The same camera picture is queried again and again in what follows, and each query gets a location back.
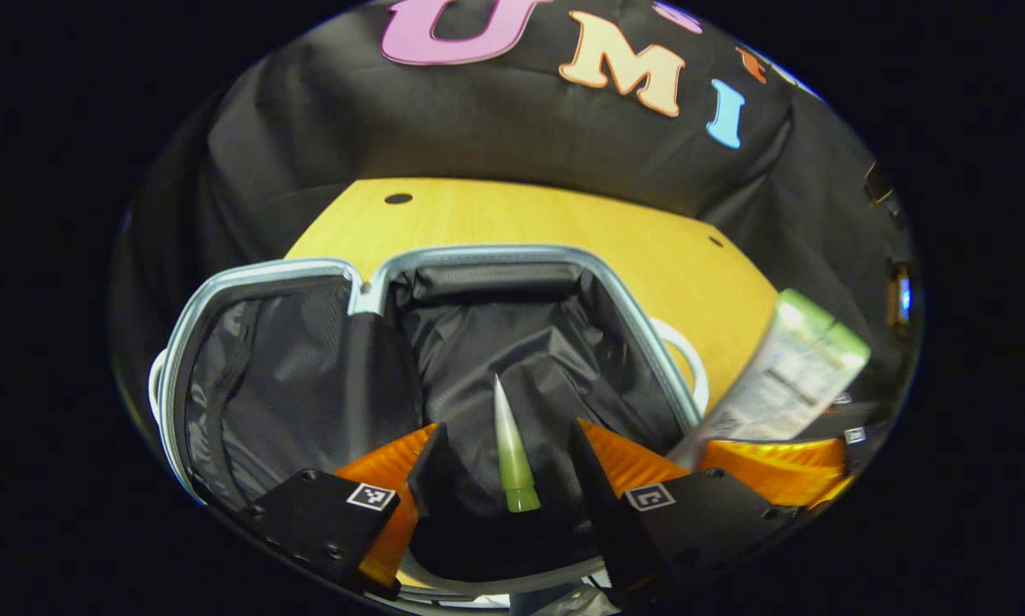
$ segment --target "blue letter i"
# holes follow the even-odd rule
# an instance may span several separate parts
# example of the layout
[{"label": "blue letter i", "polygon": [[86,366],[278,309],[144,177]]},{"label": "blue letter i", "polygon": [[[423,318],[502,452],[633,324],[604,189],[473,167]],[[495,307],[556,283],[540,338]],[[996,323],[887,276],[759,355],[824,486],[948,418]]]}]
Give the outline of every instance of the blue letter i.
[{"label": "blue letter i", "polygon": [[729,148],[740,148],[740,137],[737,136],[737,125],[740,122],[740,108],[744,107],[744,96],[738,90],[729,87],[727,83],[716,79],[711,85],[719,90],[719,109],[714,122],[706,125],[706,131]]}]

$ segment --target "open suitcase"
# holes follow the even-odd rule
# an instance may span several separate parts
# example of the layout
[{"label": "open suitcase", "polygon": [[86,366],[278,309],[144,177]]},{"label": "open suitcase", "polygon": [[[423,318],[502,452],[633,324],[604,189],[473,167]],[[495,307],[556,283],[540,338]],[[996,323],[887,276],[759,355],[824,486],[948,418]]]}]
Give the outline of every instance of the open suitcase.
[{"label": "open suitcase", "polygon": [[[543,503],[531,515],[501,507],[495,374]],[[392,258],[370,283],[333,258],[220,273],[189,300],[150,396],[173,475],[230,511],[446,424],[462,465],[414,494],[427,516],[402,571],[474,597],[602,571],[563,426],[581,417],[664,456],[700,421],[708,383],[697,352],[599,257],[454,246]]]}]

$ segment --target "orange letter m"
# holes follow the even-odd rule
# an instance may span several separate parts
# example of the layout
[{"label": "orange letter m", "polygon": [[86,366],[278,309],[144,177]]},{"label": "orange letter m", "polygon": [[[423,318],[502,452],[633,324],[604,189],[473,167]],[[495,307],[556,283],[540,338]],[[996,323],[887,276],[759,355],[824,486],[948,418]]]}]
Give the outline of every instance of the orange letter m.
[{"label": "orange letter m", "polygon": [[684,58],[660,45],[634,54],[617,25],[582,11],[570,11],[570,16],[582,26],[582,32],[572,63],[559,67],[562,77],[580,85],[604,87],[608,77],[603,74],[603,60],[607,59],[619,94],[629,94],[645,80],[639,89],[642,105],[667,117],[681,115],[675,89]]}]

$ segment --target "yellow wooden tabletop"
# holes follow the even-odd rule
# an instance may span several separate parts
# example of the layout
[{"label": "yellow wooden tabletop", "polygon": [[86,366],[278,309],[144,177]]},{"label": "yellow wooden tabletop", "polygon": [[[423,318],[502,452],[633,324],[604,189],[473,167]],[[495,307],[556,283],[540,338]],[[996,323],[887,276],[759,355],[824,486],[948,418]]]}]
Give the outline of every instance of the yellow wooden tabletop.
[{"label": "yellow wooden tabletop", "polygon": [[[413,199],[384,202],[396,194]],[[481,179],[357,180],[287,257],[344,258],[371,280],[403,252],[479,243],[574,246],[603,258],[647,315],[671,324],[699,351],[707,409],[748,363],[778,297],[760,270],[704,222],[596,195]],[[687,364],[673,356],[692,383]]]}]

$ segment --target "pink letter u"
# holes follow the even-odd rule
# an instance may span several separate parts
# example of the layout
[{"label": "pink letter u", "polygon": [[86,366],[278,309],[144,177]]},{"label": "pink letter u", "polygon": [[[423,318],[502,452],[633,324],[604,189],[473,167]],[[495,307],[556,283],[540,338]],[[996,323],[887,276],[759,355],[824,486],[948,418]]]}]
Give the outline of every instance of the pink letter u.
[{"label": "pink letter u", "polygon": [[516,46],[537,3],[552,0],[496,0],[486,30],[474,39],[443,40],[433,35],[441,13],[455,0],[403,0],[383,32],[383,55],[404,65],[465,65],[496,58]]}]

